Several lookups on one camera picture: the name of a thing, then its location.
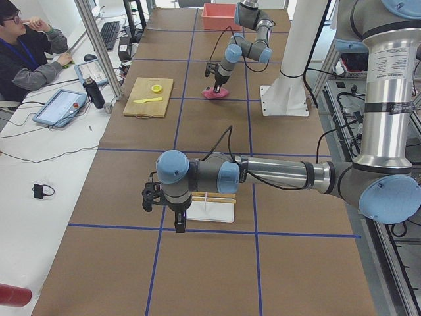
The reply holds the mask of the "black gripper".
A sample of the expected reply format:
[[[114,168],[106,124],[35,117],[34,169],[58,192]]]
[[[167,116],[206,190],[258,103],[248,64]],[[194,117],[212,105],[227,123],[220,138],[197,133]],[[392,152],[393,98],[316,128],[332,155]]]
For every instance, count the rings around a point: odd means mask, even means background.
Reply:
[[[168,206],[174,214],[174,228],[176,233],[185,233],[186,232],[186,211],[191,206],[192,198],[188,197],[182,203],[168,203]]]
[[[219,72],[216,72],[214,75],[215,84],[214,84],[214,92],[220,93],[221,87],[228,81],[230,78],[229,76],[223,76]]]

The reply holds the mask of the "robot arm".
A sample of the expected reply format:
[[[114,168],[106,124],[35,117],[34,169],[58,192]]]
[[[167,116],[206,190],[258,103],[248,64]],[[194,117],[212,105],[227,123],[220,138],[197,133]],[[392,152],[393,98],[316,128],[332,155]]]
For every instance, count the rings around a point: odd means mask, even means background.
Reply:
[[[275,22],[264,10],[259,9],[256,1],[238,2],[235,6],[234,22],[243,28],[255,31],[255,40],[249,41],[243,34],[234,32],[222,60],[216,64],[211,62],[207,64],[205,74],[214,74],[213,92],[218,97],[222,95],[222,86],[230,79],[241,58],[267,65],[272,56],[269,39]]]
[[[281,63],[290,29],[288,13],[284,9],[269,8],[260,2],[276,22],[271,44],[274,58],[268,70],[255,74],[240,66],[228,83],[231,96],[225,101],[206,101],[199,95],[205,83],[201,67],[205,57],[216,43],[224,45],[224,38],[203,29],[203,23],[181,24],[180,14],[170,15],[170,33],[186,42],[185,55],[191,57],[186,66],[183,91],[174,105],[178,114],[169,114],[155,136],[166,149],[176,144],[192,158],[202,156],[223,131],[233,126],[230,143],[222,144],[221,151],[284,161],[313,162],[320,153],[323,160],[334,159],[335,145],[331,138],[321,140],[322,124],[315,108],[305,117],[266,117],[262,114],[258,88],[275,79]],[[197,206],[208,211],[208,217],[189,221],[189,233],[198,234],[253,234],[266,236],[315,236],[318,238],[360,237],[359,216],[336,197],[314,190],[287,191],[260,183],[239,186],[236,204],[204,203]]]

